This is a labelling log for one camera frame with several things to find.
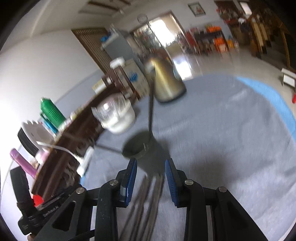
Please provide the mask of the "grey metal utensil cup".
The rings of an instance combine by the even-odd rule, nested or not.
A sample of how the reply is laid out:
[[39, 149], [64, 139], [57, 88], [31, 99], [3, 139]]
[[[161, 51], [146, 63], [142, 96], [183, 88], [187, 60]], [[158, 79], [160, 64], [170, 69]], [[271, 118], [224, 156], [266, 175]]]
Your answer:
[[168, 148], [149, 131], [141, 131], [127, 140], [122, 149], [126, 158], [135, 158], [137, 165], [148, 175], [165, 173], [165, 161], [170, 159]]

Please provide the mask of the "white power strip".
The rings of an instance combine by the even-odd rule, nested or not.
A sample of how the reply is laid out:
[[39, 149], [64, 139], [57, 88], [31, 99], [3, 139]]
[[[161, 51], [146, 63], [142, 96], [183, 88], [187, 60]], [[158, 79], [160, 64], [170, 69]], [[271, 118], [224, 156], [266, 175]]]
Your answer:
[[89, 147], [87, 150], [86, 150], [86, 153], [84, 155], [84, 157], [80, 158], [79, 159], [79, 166], [77, 168], [77, 174], [80, 176], [80, 177], [83, 177], [88, 166], [89, 166], [89, 163], [93, 157], [93, 154], [94, 154], [94, 148], [93, 147]]

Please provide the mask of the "dark carved wooden sideboard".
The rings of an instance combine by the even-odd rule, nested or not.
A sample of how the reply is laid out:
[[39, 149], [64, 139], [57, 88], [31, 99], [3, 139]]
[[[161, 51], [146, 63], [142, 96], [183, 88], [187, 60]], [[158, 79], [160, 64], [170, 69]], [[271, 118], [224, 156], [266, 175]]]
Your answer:
[[[87, 148], [93, 145], [104, 131], [100, 122], [93, 116], [91, 109], [114, 93], [122, 93], [132, 103], [139, 98], [138, 93], [129, 87], [110, 84], [89, 100], [78, 116], [62, 132], [55, 145], [84, 156]], [[37, 173], [31, 193], [47, 201], [63, 189], [79, 183], [80, 176], [76, 172], [78, 166], [78, 161], [69, 153], [49, 149], [49, 154]]]

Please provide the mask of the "white plastic bowl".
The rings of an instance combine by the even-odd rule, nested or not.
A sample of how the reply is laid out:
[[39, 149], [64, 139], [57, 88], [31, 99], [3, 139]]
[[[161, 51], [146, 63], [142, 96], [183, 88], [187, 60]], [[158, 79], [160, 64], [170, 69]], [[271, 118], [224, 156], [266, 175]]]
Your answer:
[[135, 111], [133, 110], [130, 101], [126, 106], [117, 114], [113, 114], [108, 120], [101, 121], [104, 129], [109, 130], [111, 133], [120, 134], [129, 129], [135, 121]]

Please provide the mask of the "purple thermos bottle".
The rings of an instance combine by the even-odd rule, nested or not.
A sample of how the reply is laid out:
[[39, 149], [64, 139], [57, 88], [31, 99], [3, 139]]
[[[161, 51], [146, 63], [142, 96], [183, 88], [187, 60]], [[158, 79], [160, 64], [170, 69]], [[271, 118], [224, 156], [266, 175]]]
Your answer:
[[11, 158], [32, 178], [36, 178], [37, 170], [16, 149], [10, 151]]

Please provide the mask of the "grey table cloth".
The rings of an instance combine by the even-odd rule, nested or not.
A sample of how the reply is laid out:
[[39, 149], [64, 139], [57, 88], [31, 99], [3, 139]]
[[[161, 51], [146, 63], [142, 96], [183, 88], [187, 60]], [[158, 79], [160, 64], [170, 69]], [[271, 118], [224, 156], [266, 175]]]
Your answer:
[[273, 105], [230, 75], [186, 81], [155, 103], [153, 134], [175, 166], [204, 187], [225, 186], [268, 240], [295, 224], [295, 140]]

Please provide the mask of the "white space heater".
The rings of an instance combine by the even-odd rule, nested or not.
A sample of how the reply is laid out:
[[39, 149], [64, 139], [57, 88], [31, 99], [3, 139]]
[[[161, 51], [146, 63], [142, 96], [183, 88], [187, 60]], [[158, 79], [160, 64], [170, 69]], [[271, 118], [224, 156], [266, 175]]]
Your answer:
[[27, 121], [23, 122], [18, 132], [18, 139], [25, 150], [33, 157], [38, 151], [42, 151], [43, 147], [37, 142], [53, 144], [54, 136], [39, 122]]

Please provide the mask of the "brass electric kettle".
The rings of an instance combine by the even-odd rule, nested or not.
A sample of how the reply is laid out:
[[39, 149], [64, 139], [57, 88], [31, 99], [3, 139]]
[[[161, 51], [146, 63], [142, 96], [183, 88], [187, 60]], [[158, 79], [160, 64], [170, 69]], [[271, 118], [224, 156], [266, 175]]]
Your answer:
[[175, 101], [186, 93], [182, 78], [168, 60], [150, 57], [144, 64], [144, 70], [149, 86], [159, 103]]

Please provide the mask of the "green thermos flask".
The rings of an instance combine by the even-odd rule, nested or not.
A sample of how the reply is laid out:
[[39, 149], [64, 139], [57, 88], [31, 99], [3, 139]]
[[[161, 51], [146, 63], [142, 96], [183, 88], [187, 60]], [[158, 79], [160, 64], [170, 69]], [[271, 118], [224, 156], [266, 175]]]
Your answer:
[[55, 106], [55, 104], [49, 98], [41, 98], [41, 111], [46, 118], [55, 126], [59, 128], [60, 125], [66, 120], [65, 116]]

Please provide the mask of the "white chest freezer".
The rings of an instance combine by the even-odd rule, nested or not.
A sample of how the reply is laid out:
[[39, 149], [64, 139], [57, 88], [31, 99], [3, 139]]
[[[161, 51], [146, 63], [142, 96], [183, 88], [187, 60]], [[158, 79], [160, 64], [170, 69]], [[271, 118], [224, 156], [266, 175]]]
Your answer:
[[125, 66], [110, 69], [92, 87], [95, 93], [100, 93], [107, 86], [114, 84], [118, 89], [135, 94], [137, 100], [149, 95], [149, 84], [145, 75], [132, 59], [125, 61]]

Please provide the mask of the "white rice cooker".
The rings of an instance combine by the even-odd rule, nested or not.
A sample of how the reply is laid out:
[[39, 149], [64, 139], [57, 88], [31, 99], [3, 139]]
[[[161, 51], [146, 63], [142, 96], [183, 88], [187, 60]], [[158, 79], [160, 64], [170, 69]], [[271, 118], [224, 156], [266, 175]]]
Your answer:
[[110, 62], [111, 69], [125, 66], [125, 59], [123, 57], [117, 57]]

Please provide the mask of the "blue table cloth underneath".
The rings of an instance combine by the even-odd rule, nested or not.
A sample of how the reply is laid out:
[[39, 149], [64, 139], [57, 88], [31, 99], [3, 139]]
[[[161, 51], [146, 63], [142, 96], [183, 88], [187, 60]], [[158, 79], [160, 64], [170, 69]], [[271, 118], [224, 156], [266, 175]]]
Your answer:
[[295, 117], [280, 94], [271, 86], [260, 81], [240, 76], [238, 76], [237, 79], [261, 94], [273, 105], [295, 140]]

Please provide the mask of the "grey refrigerator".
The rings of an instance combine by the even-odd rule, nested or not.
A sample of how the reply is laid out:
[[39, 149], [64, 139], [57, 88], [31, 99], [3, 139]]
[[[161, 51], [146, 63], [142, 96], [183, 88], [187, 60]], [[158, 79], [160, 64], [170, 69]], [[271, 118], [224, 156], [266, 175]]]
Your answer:
[[106, 41], [102, 42], [101, 49], [112, 60], [118, 57], [123, 57], [125, 61], [132, 59], [144, 72], [143, 61], [147, 56], [147, 50], [129, 32], [115, 29]]

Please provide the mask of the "red plastic child chair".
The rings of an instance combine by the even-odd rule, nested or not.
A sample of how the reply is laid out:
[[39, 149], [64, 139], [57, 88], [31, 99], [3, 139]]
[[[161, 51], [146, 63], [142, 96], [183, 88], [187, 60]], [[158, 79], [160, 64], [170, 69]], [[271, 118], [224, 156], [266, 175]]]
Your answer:
[[292, 98], [292, 103], [296, 103], [296, 93], [294, 93], [293, 98]]

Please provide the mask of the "dark dining table far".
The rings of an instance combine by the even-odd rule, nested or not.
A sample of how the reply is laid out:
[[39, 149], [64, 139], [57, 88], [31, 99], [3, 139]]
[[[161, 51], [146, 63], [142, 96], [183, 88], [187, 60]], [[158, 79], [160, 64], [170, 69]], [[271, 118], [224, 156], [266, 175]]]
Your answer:
[[208, 55], [216, 50], [227, 52], [229, 46], [220, 26], [212, 26], [192, 32], [193, 38], [201, 50], [201, 53]]

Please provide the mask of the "small white stool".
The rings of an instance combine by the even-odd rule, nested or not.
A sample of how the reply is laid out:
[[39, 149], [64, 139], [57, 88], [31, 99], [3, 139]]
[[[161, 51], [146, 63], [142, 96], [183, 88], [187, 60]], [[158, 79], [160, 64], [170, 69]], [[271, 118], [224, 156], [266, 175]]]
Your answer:
[[296, 74], [285, 68], [281, 69], [281, 73], [283, 74], [282, 85], [287, 84], [295, 88]]

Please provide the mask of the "framed flower picture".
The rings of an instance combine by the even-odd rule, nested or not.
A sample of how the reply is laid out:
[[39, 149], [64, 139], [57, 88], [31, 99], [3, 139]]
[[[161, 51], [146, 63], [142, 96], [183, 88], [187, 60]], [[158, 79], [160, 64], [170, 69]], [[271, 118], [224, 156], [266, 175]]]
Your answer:
[[195, 17], [206, 15], [204, 9], [202, 8], [202, 6], [199, 2], [190, 3], [190, 4], [188, 4], [188, 7], [192, 11], [192, 13]]

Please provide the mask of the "round wall clock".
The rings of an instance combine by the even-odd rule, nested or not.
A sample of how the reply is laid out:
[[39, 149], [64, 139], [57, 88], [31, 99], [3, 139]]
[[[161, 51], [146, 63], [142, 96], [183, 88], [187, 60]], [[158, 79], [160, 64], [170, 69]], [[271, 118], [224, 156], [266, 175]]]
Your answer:
[[137, 20], [140, 24], [146, 24], [148, 22], [148, 17], [146, 14], [139, 14]]

